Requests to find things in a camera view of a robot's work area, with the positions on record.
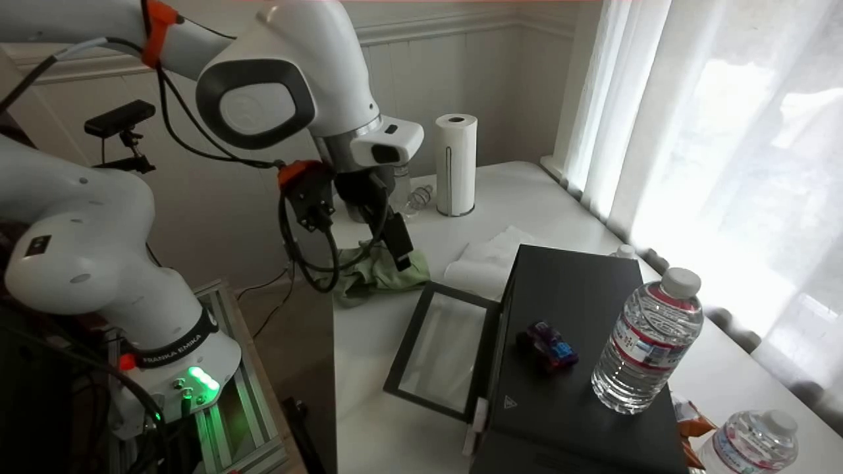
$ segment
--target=paper towel roll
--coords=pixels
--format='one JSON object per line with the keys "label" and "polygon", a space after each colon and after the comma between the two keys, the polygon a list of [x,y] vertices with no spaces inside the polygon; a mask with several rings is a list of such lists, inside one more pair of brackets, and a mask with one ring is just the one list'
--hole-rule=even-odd
{"label": "paper towel roll", "polygon": [[469,113],[446,113],[436,120],[436,208],[446,217],[473,212],[476,178],[476,120]]}

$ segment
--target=floor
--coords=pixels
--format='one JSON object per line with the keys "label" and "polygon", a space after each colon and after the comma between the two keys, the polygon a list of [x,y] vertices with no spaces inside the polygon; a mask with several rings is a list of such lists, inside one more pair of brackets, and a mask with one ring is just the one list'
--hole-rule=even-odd
{"label": "floor", "polygon": [[286,303],[285,295],[286,286],[256,290],[239,297],[239,308],[277,398],[309,405],[306,429],[324,469],[338,473],[332,297],[306,282]]}

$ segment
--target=white curtain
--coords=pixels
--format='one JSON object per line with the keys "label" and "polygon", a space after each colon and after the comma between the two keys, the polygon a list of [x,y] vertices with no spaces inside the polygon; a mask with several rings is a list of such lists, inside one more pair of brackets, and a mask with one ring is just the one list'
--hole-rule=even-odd
{"label": "white curtain", "polygon": [[604,0],[565,104],[546,166],[839,403],[843,0]]}

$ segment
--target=black box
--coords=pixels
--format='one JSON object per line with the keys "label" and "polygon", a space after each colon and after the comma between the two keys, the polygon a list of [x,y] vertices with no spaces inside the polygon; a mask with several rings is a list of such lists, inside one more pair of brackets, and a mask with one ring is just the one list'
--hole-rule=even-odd
{"label": "black box", "polygon": [[[625,301],[639,287],[635,261],[521,247],[501,313],[489,384],[489,419],[473,461],[476,474],[511,473],[688,473],[668,391],[639,417],[600,405],[590,375]],[[515,334],[551,321],[579,363],[543,375],[515,351]]]}

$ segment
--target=bottle label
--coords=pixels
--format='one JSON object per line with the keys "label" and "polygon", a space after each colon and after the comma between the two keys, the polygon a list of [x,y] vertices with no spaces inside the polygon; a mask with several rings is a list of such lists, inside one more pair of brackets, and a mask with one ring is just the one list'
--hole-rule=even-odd
{"label": "bottle label", "polygon": [[635,366],[655,369],[655,371],[672,371],[685,351],[691,346],[666,346],[659,342],[635,326],[627,325],[627,320],[618,320],[610,333],[610,346],[621,353],[625,361],[631,361]]}
{"label": "bottle label", "polygon": [[770,455],[725,424],[712,434],[717,459],[738,474],[775,473]]}

